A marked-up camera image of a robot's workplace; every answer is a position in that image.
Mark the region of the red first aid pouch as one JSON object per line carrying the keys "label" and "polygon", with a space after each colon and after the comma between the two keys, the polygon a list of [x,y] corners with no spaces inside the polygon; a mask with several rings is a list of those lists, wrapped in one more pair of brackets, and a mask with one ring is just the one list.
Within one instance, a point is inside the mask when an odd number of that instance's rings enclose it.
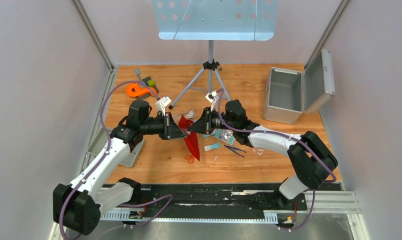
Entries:
{"label": "red first aid pouch", "polygon": [[180,116],[178,126],[187,134],[187,137],[184,138],[184,142],[193,159],[200,161],[200,148],[197,133],[189,131],[189,127],[191,127],[193,124],[194,122],[185,118],[184,115]]}

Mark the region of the blue plastic tweezers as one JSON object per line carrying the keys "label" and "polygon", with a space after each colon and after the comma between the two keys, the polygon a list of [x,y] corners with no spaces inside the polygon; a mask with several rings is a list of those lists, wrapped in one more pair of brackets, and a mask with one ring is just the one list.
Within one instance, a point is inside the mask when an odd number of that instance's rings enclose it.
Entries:
{"label": "blue plastic tweezers", "polygon": [[225,148],[227,148],[228,150],[230,150],[231,152],[235,153],[236,155],[240,156],[240,157],[245,157],[243,154],[247,153],[245,150],[231,146],[231,145],[224,145]]}

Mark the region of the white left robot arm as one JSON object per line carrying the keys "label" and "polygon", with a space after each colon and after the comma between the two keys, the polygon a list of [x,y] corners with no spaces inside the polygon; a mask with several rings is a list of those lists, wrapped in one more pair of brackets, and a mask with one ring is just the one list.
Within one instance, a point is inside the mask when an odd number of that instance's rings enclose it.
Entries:
{"label": "white left robot arm", "polygon": [[166,96],[156,103],[157,115],[150,115],[152,107],[145,100],[131,103],[128,115],[112,131],[107,143],[95,160],[68,185],[58,184],[53,191],[53,220],[62,228],[81,235],[89,235],[100,218],[113,208],[127,203],[131,207],[142,201],[141,184],[127,177],[102,191],[113,170],[127,158],[145,135],[158,135],[162,140],[183,139],[187,134],[166,111],[171,99]]}

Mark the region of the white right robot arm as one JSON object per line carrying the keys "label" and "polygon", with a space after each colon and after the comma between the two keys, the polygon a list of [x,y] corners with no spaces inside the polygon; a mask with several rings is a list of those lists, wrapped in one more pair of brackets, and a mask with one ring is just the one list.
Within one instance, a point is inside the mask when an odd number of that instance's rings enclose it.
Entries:
{"label": "white right robot arm", "polygon": [[275,204],[281,209],[290,207],[299,194],[317,190],[328,176],[336,180],[333,171],[338,161],[315,132],[289,134],[268,129],[251,121],[239,100],[227,102],[224,113],[211,107],[204,108],[199,120],[188,129],[205,135],[215,129],[231,130],[241,145],[289,157],[295,173],[281,183],[274,195]]}

